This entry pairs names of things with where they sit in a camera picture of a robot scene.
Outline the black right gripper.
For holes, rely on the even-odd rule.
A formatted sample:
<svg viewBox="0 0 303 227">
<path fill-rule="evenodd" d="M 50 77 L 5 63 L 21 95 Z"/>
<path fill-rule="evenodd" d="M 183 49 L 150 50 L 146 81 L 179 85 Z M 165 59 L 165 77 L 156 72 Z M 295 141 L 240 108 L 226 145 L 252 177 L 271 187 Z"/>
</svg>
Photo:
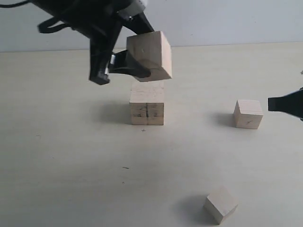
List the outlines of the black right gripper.
<svg viewBox="0 0 303 227">
<path fill-rule="evenodd" d="M 268 111 L 282 112 L 303 120 L 303 88 L 281 97 L 267 99 Z"/>
</svg>

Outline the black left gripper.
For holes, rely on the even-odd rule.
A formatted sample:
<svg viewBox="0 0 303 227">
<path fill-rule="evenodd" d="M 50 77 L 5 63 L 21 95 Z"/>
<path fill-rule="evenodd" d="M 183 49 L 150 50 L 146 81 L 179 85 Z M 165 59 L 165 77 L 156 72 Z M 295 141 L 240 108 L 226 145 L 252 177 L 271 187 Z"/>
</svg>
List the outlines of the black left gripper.
<svg viewBox="0 0 303 227">
<path fill-rule="evenodd" d="M 144 12 L 130 16 L 118 11 L 115 0 L 33 0 L 32 3 L 52 16 L 38 25 L 40 33 L 51 34 L 69 27 L 89 39 L 90 81 L 108 84 L 108 72 L 137 78 L 151 75 L 128 50 L 112 53 L 122 27 L 137 35 L 155 31 Z"/>
</svg>

